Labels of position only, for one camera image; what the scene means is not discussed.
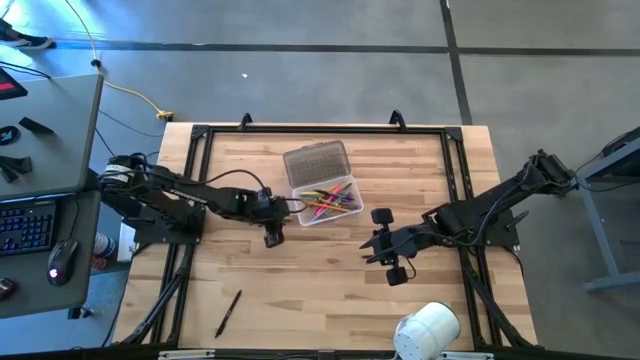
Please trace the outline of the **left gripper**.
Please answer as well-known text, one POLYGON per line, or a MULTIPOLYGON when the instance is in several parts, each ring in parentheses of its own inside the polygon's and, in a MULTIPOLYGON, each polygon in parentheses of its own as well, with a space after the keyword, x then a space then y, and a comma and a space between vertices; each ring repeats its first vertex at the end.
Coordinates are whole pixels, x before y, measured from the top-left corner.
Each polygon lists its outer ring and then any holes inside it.
POLYGON ((256 198, 252 205, 253 223, 264 228, 264 242, 267 248, 276 247, 284 242, 284 221, 289 215, 305 211, 305 208, 289 210, 287 201, 306 204, 305 200, 300 198, 286 198, 285 200, 283 197, 273 196, 268 187, 256 192, 256 198))

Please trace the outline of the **pink highlighter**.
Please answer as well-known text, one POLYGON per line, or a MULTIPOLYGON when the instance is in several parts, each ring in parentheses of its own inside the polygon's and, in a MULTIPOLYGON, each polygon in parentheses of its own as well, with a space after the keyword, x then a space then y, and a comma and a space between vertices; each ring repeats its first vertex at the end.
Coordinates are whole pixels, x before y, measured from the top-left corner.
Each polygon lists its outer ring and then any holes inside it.
MULTIPOLYGON (((331 193, 338 193, 342 187, 345 185, 346 183, 340 184, 340 185, 336 185, 330 192, 331 193)), ((324 208, 319 208, 316 210, 315 215, 323 215, 327 210, 325 210, 324 208)))

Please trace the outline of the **orange pencil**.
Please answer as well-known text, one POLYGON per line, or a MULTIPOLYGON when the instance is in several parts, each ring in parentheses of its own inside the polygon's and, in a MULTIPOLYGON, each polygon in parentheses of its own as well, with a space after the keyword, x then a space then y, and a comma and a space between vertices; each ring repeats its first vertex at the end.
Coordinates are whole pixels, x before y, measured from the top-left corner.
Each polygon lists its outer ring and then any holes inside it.
POLYGON ((312 201, 303 201, 303 203, 305 205, 308 206, 314 206, 314 207, 319 207, 319 208, 324 208, 324 209, 330 209, 330 210, 334 210, 334 211, 338 211, 338 212, 343 212, 343 213, 348 213, 351 210, 348 208, 344 208, 344 207, 340 207, 340 206, 334 206, 334 205, 329 205, 327 203, 319 203, 319 202, 312 202, 312 201))

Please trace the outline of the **clear plastic supply box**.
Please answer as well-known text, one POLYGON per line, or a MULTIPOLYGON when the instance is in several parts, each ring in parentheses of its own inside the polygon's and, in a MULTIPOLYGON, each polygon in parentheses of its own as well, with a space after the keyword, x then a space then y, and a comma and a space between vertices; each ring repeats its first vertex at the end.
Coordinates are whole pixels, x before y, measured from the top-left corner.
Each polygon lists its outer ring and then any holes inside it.
POLYGON ((352 216, 352 215, 357 215, 357 214, 361 213, 364 210, 364 202, 363 202, 362 197, 360 195, 359 188, 357 186, 356 180, 351 175, 335 178, 335 179, 332 179, 332 180, 329 180, 329 181, 315 183, 315 184, 312 184, 312 185, 306 185, 306 186, 294 188, 292 190, 292 197, 293 198, 300 198, 300 199, 305 200, 305 201, 318 202, 315 199, 315 197, 302 197, 299 194, 302 193, 302 192, 318 191, 318 190, 331 191, 336 185, 340 185, 340 184, 343 184, 343 183, 346 183, 346 184, 347 183, 352 183, 352 186, 351 186, 350 190, 348 191, 348 193, 346 195, 350 195, 355 199, 356 203, 359 205, 358 209, 350 209, 351 211, 348 212, 348 213, 343 213, 343 212, 338 212, 338 211, 334 211, 334 210, 330 210, 330 209, 325 209, 327 211, 323 215, 317 215, 316 216, 315 212, 316 212, 317 209, 319 209, 319 207, 308 206, 308 205, 305 205, 303 203, 296 203, 295 204, 296 210, 305 208, 305 211, 297 214, 299 223, 302 226, 312 226, 312 225, 318 225, 320 223, 333 221, 333 220, 337 220, 337 219, 340 219, 340 218, 344 218, 344 217, 352 216))

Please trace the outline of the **grey transparent box lid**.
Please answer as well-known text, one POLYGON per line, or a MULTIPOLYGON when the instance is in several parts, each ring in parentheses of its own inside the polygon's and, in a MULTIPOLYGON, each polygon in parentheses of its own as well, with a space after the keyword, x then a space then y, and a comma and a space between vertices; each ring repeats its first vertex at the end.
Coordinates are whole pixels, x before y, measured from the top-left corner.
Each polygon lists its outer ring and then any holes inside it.
POLYGON ((344 143, 317 143, 283 154, 289 185, 298 188, 351 174, 344 143))

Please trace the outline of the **black pen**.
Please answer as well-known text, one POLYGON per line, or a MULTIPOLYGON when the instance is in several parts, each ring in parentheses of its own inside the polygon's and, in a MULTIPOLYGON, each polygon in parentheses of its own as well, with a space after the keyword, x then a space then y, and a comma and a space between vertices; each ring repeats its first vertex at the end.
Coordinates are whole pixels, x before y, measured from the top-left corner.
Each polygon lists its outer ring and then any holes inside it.
POLYGON ((219 324, 219 327, 216 329, 214 338, 218 338, 223 334, 224 330, 226 329, 227 323, 229 322, 229 320, 231 318, 231 315, 232 315, 235 307, 237 306, 238 301, 240 300, 240 298, 242 296, 242 293, 243 293, 242 290, 238 290, 238 292, 234 296, 229 308, 227 309, 224 317, 221 320, 221 323, 219 324))

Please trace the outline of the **white paper sheet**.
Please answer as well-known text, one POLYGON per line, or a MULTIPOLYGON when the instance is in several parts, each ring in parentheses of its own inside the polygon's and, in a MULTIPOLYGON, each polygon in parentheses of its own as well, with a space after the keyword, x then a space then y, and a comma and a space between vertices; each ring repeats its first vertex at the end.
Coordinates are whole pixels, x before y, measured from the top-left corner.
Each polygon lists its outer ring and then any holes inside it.
POLYGON ((134 241, 136 230, 124 222, 121 223, 119 238, 117 261, 120 263, 130 262, 134 253, 138 250, 139 245, 134 241))

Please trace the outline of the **white red cup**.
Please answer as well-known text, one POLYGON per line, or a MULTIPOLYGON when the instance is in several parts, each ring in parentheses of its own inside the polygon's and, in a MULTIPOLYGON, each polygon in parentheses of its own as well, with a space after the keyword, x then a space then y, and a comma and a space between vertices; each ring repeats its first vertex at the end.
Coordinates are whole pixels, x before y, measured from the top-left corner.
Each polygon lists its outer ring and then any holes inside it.
POLYGON ((94 240, 94 248, 91 266, 95 270, 104 270, 108 264, 108 257, 114 252, 116 241, 100 232, 97 232, 94 240))

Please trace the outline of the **grey blue metal table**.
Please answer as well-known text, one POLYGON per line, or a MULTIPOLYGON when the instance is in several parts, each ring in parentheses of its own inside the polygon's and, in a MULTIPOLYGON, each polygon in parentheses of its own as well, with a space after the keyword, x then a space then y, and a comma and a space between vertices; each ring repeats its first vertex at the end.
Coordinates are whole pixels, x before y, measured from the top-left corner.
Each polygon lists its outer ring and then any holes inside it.
POLYGON ((606 267, 585 290, 640 285, 640 126, 581 165, 576 182, 606 267))

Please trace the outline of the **grey desk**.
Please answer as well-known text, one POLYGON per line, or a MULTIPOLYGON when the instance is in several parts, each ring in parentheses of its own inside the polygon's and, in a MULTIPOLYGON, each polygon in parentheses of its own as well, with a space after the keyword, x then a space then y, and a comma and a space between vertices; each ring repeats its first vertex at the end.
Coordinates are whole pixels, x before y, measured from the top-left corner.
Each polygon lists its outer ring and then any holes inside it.
POLYGON ((82 75, 22 83, 24 97, 0 100, 0 128, 19 139, 0 146, 0 204, 57 203, 53 247, 78 242, 74 272, 63 286, 47 280, 49 251, 0 257, 0 278, 17 284, 0 302, 0 319, 71 309, 87 298, 101 196, 89 189, 89 160, 103 78, 82 75))

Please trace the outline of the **black keyboard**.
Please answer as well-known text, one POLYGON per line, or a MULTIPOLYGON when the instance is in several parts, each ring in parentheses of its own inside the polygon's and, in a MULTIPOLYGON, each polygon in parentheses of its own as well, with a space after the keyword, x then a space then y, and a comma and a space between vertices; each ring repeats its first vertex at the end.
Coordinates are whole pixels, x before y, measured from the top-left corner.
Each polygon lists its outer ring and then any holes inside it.
POLYGON ((49 251, 56 210, 53 200, 0 204, 0 257, 49 251))

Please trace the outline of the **black red device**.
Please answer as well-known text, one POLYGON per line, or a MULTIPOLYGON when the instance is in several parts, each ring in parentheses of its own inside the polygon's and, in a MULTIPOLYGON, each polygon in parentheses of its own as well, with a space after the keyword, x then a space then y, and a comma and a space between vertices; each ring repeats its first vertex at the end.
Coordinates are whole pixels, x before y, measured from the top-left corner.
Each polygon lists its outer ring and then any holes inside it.
POLYGON ((0 67, 0 100, 14 99, 27 95, 28 91, 0 67))

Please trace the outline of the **person's shoe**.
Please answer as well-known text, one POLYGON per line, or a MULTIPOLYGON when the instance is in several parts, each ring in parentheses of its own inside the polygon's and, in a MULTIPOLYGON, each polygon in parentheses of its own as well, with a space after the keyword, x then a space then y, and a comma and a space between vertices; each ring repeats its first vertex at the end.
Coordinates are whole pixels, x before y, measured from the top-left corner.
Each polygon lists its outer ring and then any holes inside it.
POLYGON ((21 50, 42 50, 55 47, 51 37, 32 36, 19 32, 13 26, 0 18, 0 45, 21 50))

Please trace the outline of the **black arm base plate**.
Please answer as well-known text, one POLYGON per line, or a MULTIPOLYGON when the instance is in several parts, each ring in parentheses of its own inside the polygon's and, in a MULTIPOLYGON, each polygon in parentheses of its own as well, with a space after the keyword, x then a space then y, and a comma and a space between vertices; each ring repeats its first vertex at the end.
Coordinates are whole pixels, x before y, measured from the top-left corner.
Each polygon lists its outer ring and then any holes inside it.
POLYGON ((480 215, 474 211, 463 211, 458 216, 445 206, 424 213, 425 223, 444 236, 444 243, 464 247, 518 247, 520 245, 516 225, 529 215, 524 211, 517 216, 510 209, 499 212, 487 210, 480 215))
POLYGON ((137 217, 125 217, 124 223, 135 230, 134 241, 138 244, 196 245, 201 241, 205 209, 195 206, 186 215, 186 224, 180 225, 143 206, 137 217))

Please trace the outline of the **white bracket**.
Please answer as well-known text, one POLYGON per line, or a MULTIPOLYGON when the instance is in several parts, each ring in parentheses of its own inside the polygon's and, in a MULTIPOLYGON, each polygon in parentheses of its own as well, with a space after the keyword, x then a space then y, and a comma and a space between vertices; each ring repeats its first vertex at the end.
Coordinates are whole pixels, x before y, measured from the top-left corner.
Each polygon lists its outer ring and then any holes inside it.
POLYGON ((216 352, 211 349, 180 349, 160 351, 157 360, 207 360, 215 358, 216 352))
POLYGON ((438 360, 495 360, 492 353, 444 351, 438 360))

